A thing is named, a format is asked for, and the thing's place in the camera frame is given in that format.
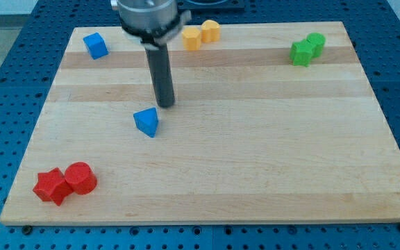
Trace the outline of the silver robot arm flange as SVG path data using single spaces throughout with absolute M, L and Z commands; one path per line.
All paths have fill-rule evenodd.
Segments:
M 176 0 L 111 0 L 119 13 L 124 35 L 147 50 L 159 50 L 174 39 L 192 19 L 178 11 Z

